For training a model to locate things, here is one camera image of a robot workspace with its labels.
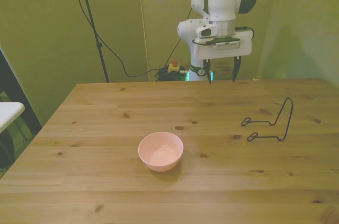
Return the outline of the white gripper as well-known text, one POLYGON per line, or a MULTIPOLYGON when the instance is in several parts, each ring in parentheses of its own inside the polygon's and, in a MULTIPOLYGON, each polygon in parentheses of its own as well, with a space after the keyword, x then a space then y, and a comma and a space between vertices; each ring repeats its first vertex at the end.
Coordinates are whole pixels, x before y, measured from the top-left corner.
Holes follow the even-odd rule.
POLYGON ((232 72, 233 82, 236 80, 240 66, 241 56, 252 53, 253 30, 251 28, 238 28, 234 36, 227 38, 196 38, 192 41, 194 57, 203 61, 204 71, 211 84, 210 59, 234 57, 232 72))

